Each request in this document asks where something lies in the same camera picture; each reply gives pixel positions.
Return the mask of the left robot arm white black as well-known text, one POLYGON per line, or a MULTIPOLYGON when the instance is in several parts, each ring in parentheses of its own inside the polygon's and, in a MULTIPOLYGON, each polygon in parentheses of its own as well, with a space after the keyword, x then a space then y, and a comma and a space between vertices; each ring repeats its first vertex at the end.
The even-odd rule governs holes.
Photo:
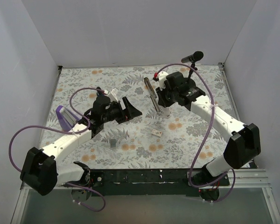
POLYGON ((126 97, 122 98, 122 102, 124 108, 119 101, 112 101, 105 95, 98 96, 93 107, 74 125, 69 134, 41 149, 33 147, 28 151, 20 179, 42 196, 51 192, 56 185, 89 185, 91 170, 87 165, 76 161, 69 169, 61 170, 60 163, 80 145, 99 134, 105 123, 116 121, 121 124, 142 115, 126 97))

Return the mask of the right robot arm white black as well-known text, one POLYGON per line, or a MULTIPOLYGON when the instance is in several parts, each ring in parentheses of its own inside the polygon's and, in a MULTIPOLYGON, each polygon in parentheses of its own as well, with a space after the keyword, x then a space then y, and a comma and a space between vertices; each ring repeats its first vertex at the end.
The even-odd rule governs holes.
POLYGON ((206 163, 198 173, 189 173, 191 186, 215 184, 227 171, 243 167, 260 154, 259 128, 253 123, 246 125, 215 106, 192 79, 180 72, 168 74, 164 71, 156 73, 153 79, 159 83, 156 88, 158 106, 165 114, 174 103, 184 106, 208 122, 227 143, 222 155, 206 163))

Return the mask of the blue stapler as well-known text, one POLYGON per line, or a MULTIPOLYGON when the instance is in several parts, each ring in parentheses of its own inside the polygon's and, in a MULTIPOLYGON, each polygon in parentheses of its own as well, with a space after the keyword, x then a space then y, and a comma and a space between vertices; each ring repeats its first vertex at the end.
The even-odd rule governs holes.
POLYGON ((97 95, 101 95, 102 92, 101 92, 101 88, 100 87, 97 87, 97 95))

